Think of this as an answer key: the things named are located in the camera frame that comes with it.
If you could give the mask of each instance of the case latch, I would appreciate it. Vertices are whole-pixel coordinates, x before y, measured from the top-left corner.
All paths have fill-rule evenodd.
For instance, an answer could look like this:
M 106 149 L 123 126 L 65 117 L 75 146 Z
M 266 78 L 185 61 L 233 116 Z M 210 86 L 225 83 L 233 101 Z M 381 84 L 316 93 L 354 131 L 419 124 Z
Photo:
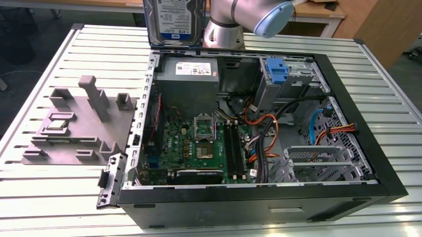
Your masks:
M 102 170 L 99 187 L 102 188 L 98 209 L 119 208 L 118 199 L 123 184 L 127 154 L 119 153 L 110 157 L 107 168 Z

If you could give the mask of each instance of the hard drive label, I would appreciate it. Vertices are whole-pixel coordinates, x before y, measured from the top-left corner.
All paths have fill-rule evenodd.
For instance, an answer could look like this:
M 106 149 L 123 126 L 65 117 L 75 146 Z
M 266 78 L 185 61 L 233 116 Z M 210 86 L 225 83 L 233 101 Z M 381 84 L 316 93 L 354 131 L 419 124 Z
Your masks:
M 191 34 L 193 15 L 187 3 L 189 0 L 158 0 L 159 32 L 170 39 Z

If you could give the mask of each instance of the ram slot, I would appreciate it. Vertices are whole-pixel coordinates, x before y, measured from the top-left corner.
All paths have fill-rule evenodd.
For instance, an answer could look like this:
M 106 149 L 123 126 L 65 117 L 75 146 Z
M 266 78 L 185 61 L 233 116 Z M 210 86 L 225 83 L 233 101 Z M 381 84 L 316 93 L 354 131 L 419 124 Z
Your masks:
M 241 149 L 241 137 L 238 132 L 238 125 L 233 125 L 232 128 L 232 150 L 236 163 L 236 175 L 241 178 L 244 175 L 244 158 Z
M 232 124 L 225 124 L 225 147 L 226 147 L 226 162 L 228 162 L 228 176 L 233 177 L 237 171 L 236 160 L 233 156 L 233 145 L 232 145 Z

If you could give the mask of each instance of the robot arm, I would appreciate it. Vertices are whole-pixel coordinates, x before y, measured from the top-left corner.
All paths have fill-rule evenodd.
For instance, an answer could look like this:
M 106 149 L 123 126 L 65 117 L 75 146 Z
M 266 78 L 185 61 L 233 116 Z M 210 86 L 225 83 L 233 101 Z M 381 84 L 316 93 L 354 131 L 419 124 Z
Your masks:
M 244 27 L 264 38 L 285 28 L 294 12 L 288 0 L 212 0 L 212 20 L 205 33 L 205 47 L 244 47 Z

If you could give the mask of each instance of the aluminum table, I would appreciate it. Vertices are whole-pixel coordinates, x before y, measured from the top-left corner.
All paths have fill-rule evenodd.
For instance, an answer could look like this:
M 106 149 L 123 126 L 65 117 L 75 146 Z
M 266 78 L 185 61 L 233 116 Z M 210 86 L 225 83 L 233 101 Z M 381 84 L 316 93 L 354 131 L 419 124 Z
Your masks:
M 102 166 L 23 165 L 58 86 L 83 95 L 95 75 L 109 96 L 138 97 L 150 54 L 147 30 L 86 25 L 73 29 L 0 141 L 0 236 L 420 236 L 422 235 L 422 116 L 365 45 L 350 39 L 246 34 L 254 50 L 322 53 L 330 58 L 409 196 L 336 222 L 141 229 L 122 209 L 97 210 Z

